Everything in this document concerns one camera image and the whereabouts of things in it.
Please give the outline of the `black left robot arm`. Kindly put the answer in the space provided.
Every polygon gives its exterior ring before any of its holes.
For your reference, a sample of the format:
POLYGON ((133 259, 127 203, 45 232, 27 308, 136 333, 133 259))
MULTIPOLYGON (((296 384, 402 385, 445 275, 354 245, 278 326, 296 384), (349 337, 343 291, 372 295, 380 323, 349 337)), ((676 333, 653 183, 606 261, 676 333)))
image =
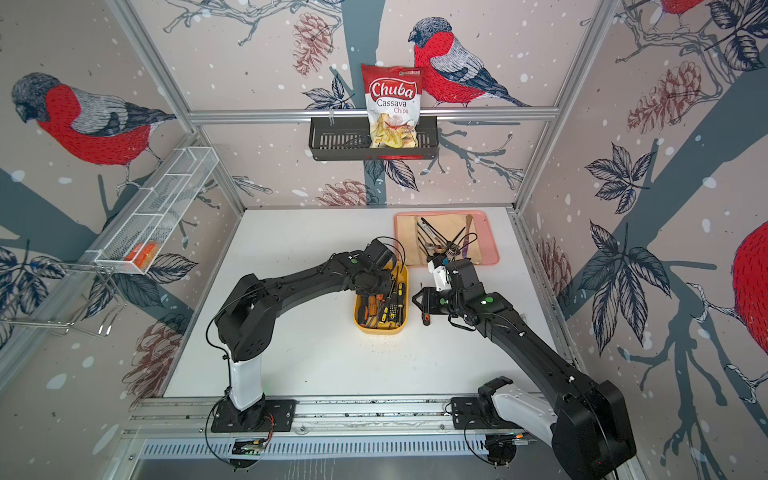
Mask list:
POLYGON ((283 314, 339 292, 364 297, 387 294, 394 284, 393 274, 403 264, 399 248, 375 238, 362 250, 333 253, 320 265, 294 274, 241 277, 212 319, 228 361, 227 404, 245 413, 265 400, 261 355, 283 314))

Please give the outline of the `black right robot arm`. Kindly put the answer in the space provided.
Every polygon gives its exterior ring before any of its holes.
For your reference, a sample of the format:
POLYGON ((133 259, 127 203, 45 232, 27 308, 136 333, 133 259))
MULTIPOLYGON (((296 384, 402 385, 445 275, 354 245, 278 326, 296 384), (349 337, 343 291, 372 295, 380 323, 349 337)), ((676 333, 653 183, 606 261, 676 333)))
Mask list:
POLYGON ((515 423, 553 450, 572 479, 601 479, 635 457, 636 442, 625 399, 609 381, 596 383, 568 363, 527 326, 512 303, 478 283, 462 291, 424 287, 412 297, 427 315, 457 317, 504 351, 533 381, 546 399, 538 414, 516 397, 512 409, 499 405, 502 419, 515 423))

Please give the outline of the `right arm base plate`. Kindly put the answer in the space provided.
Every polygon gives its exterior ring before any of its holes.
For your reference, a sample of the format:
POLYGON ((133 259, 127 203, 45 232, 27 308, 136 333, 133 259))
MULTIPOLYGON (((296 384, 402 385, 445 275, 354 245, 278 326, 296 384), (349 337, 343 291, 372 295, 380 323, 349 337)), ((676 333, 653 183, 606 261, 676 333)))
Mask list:
POLYGON ((452 397, 447 413, 455 430, 524 430, 514 422, 501 419, 477 396, 452 397))

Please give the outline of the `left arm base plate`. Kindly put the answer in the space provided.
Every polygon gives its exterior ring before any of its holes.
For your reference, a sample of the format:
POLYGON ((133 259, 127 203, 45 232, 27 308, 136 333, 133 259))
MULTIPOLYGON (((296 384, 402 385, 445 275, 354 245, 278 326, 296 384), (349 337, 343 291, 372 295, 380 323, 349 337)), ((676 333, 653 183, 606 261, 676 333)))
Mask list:
POLYGON ((213 410, 211 431, 214 433, 289 432, 298 402, 294 399, 258 400, 246 410, 238 410, 229 397, 220 400, 213 410))

